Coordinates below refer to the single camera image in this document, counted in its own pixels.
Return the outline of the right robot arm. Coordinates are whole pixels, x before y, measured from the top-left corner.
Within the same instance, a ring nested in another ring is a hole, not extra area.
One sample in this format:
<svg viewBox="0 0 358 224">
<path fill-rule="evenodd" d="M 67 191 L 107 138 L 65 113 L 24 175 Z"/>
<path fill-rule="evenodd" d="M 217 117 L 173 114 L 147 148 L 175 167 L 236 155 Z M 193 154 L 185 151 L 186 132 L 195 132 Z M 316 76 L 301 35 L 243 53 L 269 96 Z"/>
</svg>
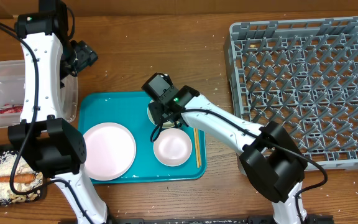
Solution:
<svg viewBox="0 0 358 224">
<path fill-rule="evenodd" d="M 235 151 L 252 186 L 272 202 L 276 223 L 304 223 L 307 212 L 298 192 L 308 163 L 285 128 L 263 126 L 222 110 L 199 91 L 184 86 L 143 86 L 153 99 L 151 110 L 163 122 L 180 122 L 214 136 Z"/>
</svg>

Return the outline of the large pink plate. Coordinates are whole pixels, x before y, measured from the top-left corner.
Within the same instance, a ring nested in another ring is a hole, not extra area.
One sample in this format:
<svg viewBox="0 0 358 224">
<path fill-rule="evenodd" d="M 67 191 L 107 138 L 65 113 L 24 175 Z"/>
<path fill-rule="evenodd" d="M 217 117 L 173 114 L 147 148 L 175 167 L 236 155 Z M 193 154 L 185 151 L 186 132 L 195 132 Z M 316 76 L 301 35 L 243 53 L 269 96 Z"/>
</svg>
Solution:
<svg viewBox="0 0 358 224">
<path fill-rule="evenodd" d="M 136 155 L 132 133 L 117 123 L 101 123 L 83 135 L 86 143 L 85 172 L 94 180 L 114 180 L 126 173 Z"/>
</svg>

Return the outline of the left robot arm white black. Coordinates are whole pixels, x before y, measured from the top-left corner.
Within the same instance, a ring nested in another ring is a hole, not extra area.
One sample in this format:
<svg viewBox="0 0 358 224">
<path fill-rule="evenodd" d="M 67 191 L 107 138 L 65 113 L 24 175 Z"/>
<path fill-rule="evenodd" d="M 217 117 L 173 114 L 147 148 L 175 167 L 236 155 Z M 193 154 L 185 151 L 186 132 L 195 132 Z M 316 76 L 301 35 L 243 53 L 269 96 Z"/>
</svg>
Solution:
<svg viewBox="0 0 358 224">
<path fill-rule="evenodd" d="M 83 41 L 72 39 L 71 9 L 18 17 L 15 29 L 25 55 L 25 102 L 20 123 L 8 128 L 17 157 L 56 184 L 76 214 L 78 223 L 114 223 L 106 203 L 85 173 L 83 135 L 64 117 L 62 80 L 97 61 Z"/>
</svg>

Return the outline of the red ketchup packet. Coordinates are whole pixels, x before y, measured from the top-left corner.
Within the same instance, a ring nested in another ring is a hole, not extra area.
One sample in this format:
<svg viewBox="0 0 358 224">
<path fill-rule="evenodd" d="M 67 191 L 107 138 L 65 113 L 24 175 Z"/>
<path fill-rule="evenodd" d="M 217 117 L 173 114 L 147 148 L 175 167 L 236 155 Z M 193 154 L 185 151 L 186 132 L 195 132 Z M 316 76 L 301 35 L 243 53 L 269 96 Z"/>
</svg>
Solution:
<svg viewBox="0 0 358 224">
<path fill-rule="evenodd" d="M 21 113 L 23 109 L 23 105 L 10 105 L 5 104 L 4 106 L 0 107 L 0 114 L 10 114 L 10 113 Z"/>
</svg>

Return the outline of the orange carrot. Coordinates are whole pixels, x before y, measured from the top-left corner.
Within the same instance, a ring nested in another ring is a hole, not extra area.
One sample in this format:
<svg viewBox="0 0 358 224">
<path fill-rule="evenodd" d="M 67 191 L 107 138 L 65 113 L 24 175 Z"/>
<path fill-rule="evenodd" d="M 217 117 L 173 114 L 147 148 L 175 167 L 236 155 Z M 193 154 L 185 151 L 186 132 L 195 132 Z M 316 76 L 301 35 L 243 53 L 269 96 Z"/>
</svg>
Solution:
<svg viewBox="0 0 358 224">
<path fill-rule="evenodd" d="M 0 177 L 0 182 L 9 182 L 11 178 L 9 176 L 2 176 Z M 35 180 L 34 174 L 19 174 L 15 175 L 13 178 L 14 183 L 20 183 L 20 184 L 30 184 Z"/>
</svg>

